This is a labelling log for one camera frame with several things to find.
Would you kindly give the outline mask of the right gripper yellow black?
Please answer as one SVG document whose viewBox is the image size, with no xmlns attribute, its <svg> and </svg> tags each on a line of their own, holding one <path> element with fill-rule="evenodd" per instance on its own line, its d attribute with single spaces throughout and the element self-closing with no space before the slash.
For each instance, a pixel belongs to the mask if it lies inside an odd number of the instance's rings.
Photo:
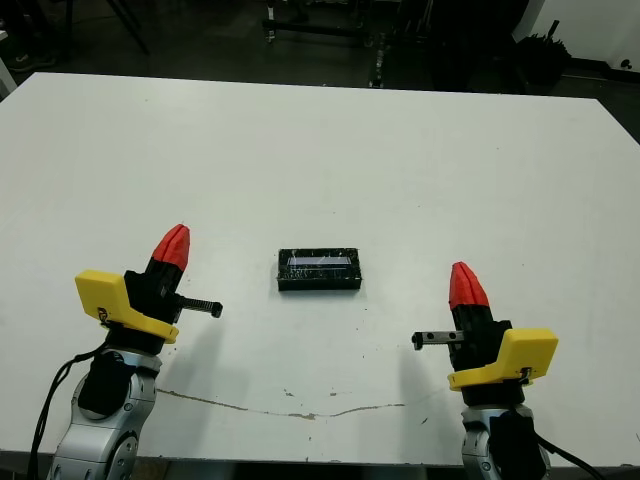
<svg viewBox="0 0 640 480">
<path fill-rule="evenodd" d="M 449 307 L 455 323 L 460 308 L 465 321 L 454 331 L 415 332 L 416 350 L 445 345 L 453 372 L 449 388 L 467 406 L 511 406 L 524 401 L 523 389 L 547 374 L 558 338 L 546 328 L 514 329 L 508 321 L 490 320 L 487 294 L 464 262 L 452 265 Z"/>
</svg>

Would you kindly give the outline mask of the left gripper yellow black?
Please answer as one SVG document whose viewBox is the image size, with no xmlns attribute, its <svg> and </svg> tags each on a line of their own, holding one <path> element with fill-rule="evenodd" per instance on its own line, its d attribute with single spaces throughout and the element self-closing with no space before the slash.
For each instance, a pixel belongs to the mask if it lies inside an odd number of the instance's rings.
<svg viewBox="0 0 640 480">
<path fill-rule="evenodd" d="M 108 330 L 108 347 L 157 355 L 164 345 L 176 342 L 176 323 L 183 310 L 221 316 L 221 303 L 177 292 L 189 251 L 190 229 L 177 224 L 155 247 L 148 273 L 86 270 L 76 276 L 84 312 Z"/>
</svg>

